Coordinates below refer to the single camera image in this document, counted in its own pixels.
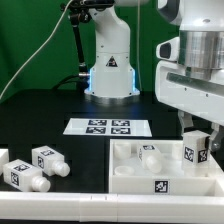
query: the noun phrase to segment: black and white pattern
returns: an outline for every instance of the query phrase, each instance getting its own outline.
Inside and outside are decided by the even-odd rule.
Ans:
[[[19,186],[19,175],[11,172],[11,182],[17,186]]]
[[[125,120],[112,120],[112,126],[119,126],[119,127],[130,127],[130,121]]]
[[[202,163],[208,160],[208,150],[201,150],[198,152],[198,163]]]
[[[111,134],[113,135],[130,135],[130,128],[111,128]]]
[[[87,127],[86,134],[105,134],[106,128]]]
[[[185,147],[184,158],[193,163],[194,162],[194,150],[192,150],[188,147]]]
[[[44,155],[44,156],[50,156],[50,155],[53,155],[55,153],[51,150],[46,150],[46,151],[41,152],[41,154]]]
[[[44,159],[38,156],[38,166],[42,169],[44,169]]]
[[[14,167],[14,170],[17,170],[19,172],[23,172],[24,170],[29,169],[30,167],[25,165],[25,164],[21,164],[19,166]]]
[[[107,120],[89,120],[88,125],[106,126],[107,125]]]
[[[169,194],[169,181],[168,180],[156,180],[155,181],[155,193],[156,194]]]
[[[153,145],[143,145],[144,150],[155,150],[155,147]]]

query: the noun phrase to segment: white tray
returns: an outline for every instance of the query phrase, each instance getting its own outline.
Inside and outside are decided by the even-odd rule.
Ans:
[[[131,157],[118,159],[115,156],[115,144],[131,144]],[[158,174],[144,170],[137,157],[137,145],[155,145],[163,155],[163,168]],[[109,192],[118,194],[147,194],[173,196],[224,196],[224,174],[216,161],[210,156],[206,177],[189,177],[182,170],[182,141],[158,140],[111,140]],[[119,166],[132,167],[131,176],[117,176],[114,170]],[[157,188],[158,184],[165,189]]]

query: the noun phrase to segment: warning label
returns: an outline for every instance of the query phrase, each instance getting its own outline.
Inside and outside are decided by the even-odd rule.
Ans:
[[[118,67],[117,62],[115,61],[114,57],[112,56],[110,60],[107,62],[107,67]]]

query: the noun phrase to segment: white cube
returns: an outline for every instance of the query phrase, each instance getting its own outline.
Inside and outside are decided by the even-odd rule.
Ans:
[[[184,133],[182,168],[187,176],[205,176],[210,152],[205,148],[208,134],[201,131]]]

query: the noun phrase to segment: black cable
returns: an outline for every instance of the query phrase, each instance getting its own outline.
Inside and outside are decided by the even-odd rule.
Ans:
[[[57,84],[53,87],[53,90],[57,90],[60,86],[65,85],[65,84],[69,84],[69,83],[77,83],[78,88],[80,89],[86,89],[89,87],[89,84],[87,83],[87,80],[85,81],[81,81],[81,80],[76,80],[76,81],[66,81],[60,84]]]
[[[52,89],[53,90],[56,90],[56,89],[58,89],[58,87],[60,86],[60,85],[63,85],[64,83],[66,83],[67,81],[69,81],[69,80],[71,80],[71,79],[74,79],[74,78],[78,78],[79,76],[78,75],[70,75],[70,76],[68,76],[68,77],[66,77],[66,78],[64,78],[64,79],[62,79],[58,84],[56,84]]]

